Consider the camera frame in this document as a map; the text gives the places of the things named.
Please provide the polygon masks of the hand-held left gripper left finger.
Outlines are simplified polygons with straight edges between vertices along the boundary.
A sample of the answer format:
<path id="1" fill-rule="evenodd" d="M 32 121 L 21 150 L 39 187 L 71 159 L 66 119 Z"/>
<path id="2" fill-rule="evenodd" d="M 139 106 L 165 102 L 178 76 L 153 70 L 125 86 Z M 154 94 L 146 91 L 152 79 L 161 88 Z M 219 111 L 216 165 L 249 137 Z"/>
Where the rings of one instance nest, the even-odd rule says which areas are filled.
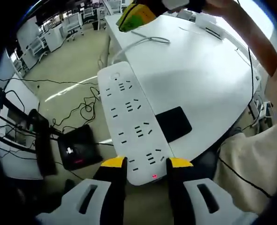
<path id="1" fill-rule="evenodd" d="M 126 183 L 127 158 L 108 159 L 92 179 L 84 179 L 64 194 L 58 208 L 36 219 L 41 225 L 121 225 Z"/>

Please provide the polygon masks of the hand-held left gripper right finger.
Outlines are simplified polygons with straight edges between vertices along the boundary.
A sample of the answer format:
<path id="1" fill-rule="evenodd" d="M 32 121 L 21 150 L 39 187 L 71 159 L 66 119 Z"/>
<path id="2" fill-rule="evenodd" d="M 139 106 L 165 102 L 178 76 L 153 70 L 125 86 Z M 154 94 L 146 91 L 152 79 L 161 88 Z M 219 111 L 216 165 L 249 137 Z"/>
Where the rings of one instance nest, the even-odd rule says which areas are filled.
<path id="1" fill-rule="evenodd" d="M 235 206 L 231 195 L 183 158 L 166 160 L 176 225 L 252 225 L 258 216 Z"/>

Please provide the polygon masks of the person's right hand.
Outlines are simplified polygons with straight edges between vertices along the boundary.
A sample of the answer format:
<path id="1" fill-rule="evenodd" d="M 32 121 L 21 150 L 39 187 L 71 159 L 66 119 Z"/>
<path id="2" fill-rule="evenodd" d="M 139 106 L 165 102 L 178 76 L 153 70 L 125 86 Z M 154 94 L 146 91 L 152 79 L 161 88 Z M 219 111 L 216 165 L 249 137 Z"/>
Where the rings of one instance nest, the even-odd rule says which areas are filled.
<path id="1" fill-rule="evenodd" d="M 234 0 L 206 0 L 202 12 L 223 17 L 236 9 L 237 6 L 239 4 Z"/>

